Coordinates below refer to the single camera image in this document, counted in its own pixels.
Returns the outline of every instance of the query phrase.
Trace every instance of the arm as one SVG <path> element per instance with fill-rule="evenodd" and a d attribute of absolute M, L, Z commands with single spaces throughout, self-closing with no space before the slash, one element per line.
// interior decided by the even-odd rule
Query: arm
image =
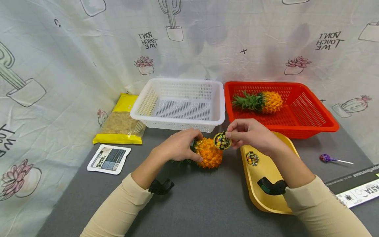
<path fill-rule="evenodd" d="M 190 143 L 195 137 L 202 138 L 201 132 L 188 129 L 170 136 L 154 148 L 146 160 L 103 202 L 80 236 L 124 237 L 138 212 L 152 198 L 153 195 L 146 189 L 168 160 L 202 161 L 200 155 L 190 150 Z"/>
<path fill-rule="evenodd" d="M 226 137 L 233 148 L 249 144 L 270 156 L 287 183 L 284 198 L 316 237 L 370 237 L 360 220 L 330 192 L 321 179 L 279 138 L 255 119 L 237 119 Z"/>

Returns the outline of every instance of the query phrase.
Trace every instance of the orange pineapple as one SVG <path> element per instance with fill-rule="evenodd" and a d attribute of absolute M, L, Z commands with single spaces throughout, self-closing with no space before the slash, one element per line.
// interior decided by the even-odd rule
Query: orange pineapple
<path fill-rule="evenodd" d="M 261 113 L 276 113 L 283 106 L 283 100 L 277 92 L 264 91 L 257 95 L 243 91 L 245 97 L 234 96 L 233 106 L 250 109 Z"/>
<path fill-rule="evenodd" d="M 203 158 L 202 162 L 197 163 L 198 166 L 211 169 L 217 168 L 221 164 L 223 151 L 217 149 L 213 139 L 203 138 L 196 141 L 194 149 Z"/>

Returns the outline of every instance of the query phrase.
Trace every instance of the gray table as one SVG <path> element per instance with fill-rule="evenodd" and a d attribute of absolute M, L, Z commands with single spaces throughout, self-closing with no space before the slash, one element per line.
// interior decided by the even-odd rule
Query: gray table
<path fill-rule="evenodd" d="M 209 135 L 226 130 L 227 119 Z M 132 149 L 119 175 L 88 172 L 86 166 L 99 145 L 93 147 L 38 236 L 79 236 L 108 195 L 149 154 L 175 131 L 147 129 L 143 145 Z M 372 162 L 347 132 L 322 133 L 293 143 L 308 167 L 324 182 L 364 169 Z M 355 165 L 323 164 L 321 153 Z M 126 236 L 309 236 L 294 216 L 259 211 L 248 195 L 240 151 L 226 150 L 217 170 L 168 162 L 158 180 L 170 178 L 175 187 L 166 196 L 155 195 L 137 216 Z M 373 236 L 379 236 L 379 198 L 352 208 Z"/>

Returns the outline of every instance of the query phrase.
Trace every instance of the plastic bag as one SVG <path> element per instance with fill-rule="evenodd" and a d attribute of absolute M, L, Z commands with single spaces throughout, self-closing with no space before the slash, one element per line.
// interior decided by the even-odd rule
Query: plastic bag
<path fill-rule="evenodd" d="M 112 113 L 107 118 L 93 143 L 142 144 L 146 126 L 130 116 L 138 96 L 122 93 Z"/>

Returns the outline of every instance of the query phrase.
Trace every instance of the beige sleeve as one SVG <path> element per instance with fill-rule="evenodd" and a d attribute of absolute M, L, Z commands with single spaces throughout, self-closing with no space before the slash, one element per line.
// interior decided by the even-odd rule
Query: beige sleeve
<path fill-rule="evenodd" d="M 322 180 L 299 188 L 286 188 L 284 198 L 295 216 L 315 237 L 370 237 L 371 234 Z"/>
<path fill-rule="evenodd" d="M 95 212 L 81 237 L 124 237 L 153 195 L 129 174 Z"/>

